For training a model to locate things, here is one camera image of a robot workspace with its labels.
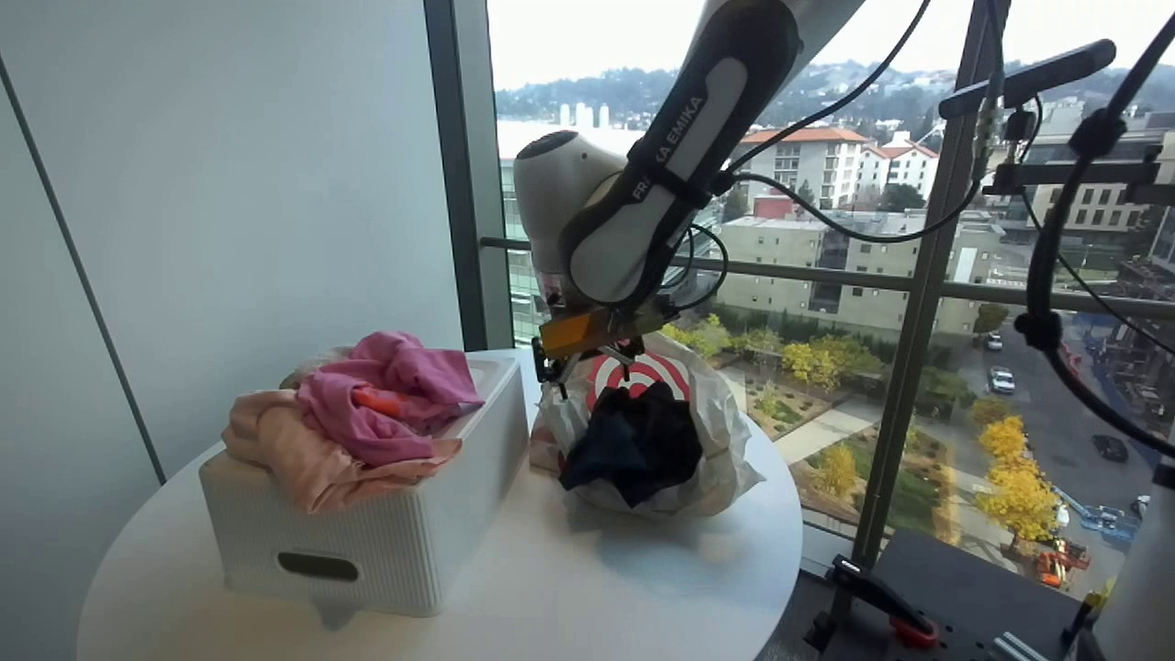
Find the white round table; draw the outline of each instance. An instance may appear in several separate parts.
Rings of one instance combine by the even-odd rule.
[[[801,574],[801,499],[766,436],[766,476],[695,528],[570,522],[563,487],[516,476],[440,617],[354,613],[227,590],[197,468],[184,468],[105,551],[79,661],[747,661]]]

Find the sky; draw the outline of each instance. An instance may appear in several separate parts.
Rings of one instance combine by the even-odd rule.
[[[705,0],[487,0],[494,88],[621,65],[674,70],[700,7]],[[878,62],[913,7],[916,0],[861,0],[815,62]],[[931,0],[894,70],[953,70],[969,7],[974,0]],[[1036,62],[1116,40],[1111,65],[1122,70],[1170,16],[1175,0],[1013,0],[1004,58]]]

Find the crumpled clothes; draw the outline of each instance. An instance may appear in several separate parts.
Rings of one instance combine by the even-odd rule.
[[[696,469],[684,486],[660,487],[658,496],[635,507],[625,503],[614,481],[588,481],[575,486],[570,496],[575,503],[648,522],[712,518],[758,481],[758,475],[746,463],[754,426],[734,405],[729,382],[708,364],[700,364],[689,349],[660,335],[647,335],[643,344],[647,364],[632,364],[632,373],[621,373],[621,382],[629,382],[635,397],[640,388],[665,382],[672,388],[672,400],[686,400],[700,446]],[[618,367],[610,356],[571,361],[558,386],[547,382],[539,417],[530,436],[530,468],[558,481],[570,457],[582,440],[598,392],[614,386]]]
[[[298,382],[309,422],[368,468],[435,457],[432,435],[482,405],[466,354],[368,335]]]
[[[227,457],[266,469],[303,514],[331,514],[416,487],[462,448],[462,440],[440,436],[424,458],[363,468],[303,422],[293,388],[239,397],[219,436]]]
[[[558,481],[563,487],[610,481],[629,507],[640,507],[660,487],[689,481],[696,458],[689,405],[674,400],[669,382],[648,382],[640,392],[618,386],[596,400]]]

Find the pink cloth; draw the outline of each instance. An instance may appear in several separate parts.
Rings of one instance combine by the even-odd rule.
[[[354,405],[354,388],[390,392],[401,416]],[[298,405],[324,436],[361,463],[432,458],[432,435],[482,405],[466,354],[424,349],[411,335],[368,335],[342,361],[310,367]]]
[[[219,436],[227,457],[263,468],[303,514],[348,512],[390,492],[407,492],[440,475],[462,448],[459,440],[435,440],[429,458],[363,469],[346,448],[303,422],[293,388],[239,397]]]

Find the apartment building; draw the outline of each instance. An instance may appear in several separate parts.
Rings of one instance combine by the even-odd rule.
[[[741,135],[734,154],[746,154],[769,140],[777,130],[754,130]],[[837,124],[809,124],[794,131],[789,140],[766,147],[757,154],[746,169],[769,175],[795,195],[811,195],[823,209],[849,209],[854,200],[854,175],[861,158],[861,135]],[[769,186],[754,184],[747,200],[769,195]]]
[[[1102,167],[1138,167],[1145,147],[1156,147],[1160,140],[1145,130],[1132,130],[1118,147],[1111,147],[1106,158],[1096,158]],[[1072,167],[1072,151],[1068,151],[1068,135],[1039,135],[1031,147],[1036,167]],[[1036,222],[1044,222],[1050,212],[1050,207],[1058,203],[1061,184],[1044,184],[1031,186],[1026,195],[1026,209],[1036,212]],[[1133,207],[1126,203],[1126,184],[1082,184],[1063,231],[1072,235],[1122,235],[1122,231],[1138,231],[1145,223],[1145,209],[1148,207]]]
[[[881,195],[883,186],[913,186],[922,200],[931,191],[941,154],[922,145],[866,147],[860,158],[860,195]]]
[[[902,212],[854,212],[849,223],[861,231],[916,231],[922,215]],[[860,275],[913,275],[916,242],[860,242],[829,231],[815,222],[757,222],[741,215],[719,228],[729,261],[747,266],[794,266],[794,267],[834,267]],[[953,246],[948,279],[980,279],[976,251]],[[844,328],[854,335],[875,335],[893,342],[905,315],[905,290],[871,290],[842,283],[809,279],[762,279],[762,275],[727,275],[716,294],[719,306],[789,313]],[[936,338],[969,338],[976,320],[974,300],[941,300]]]

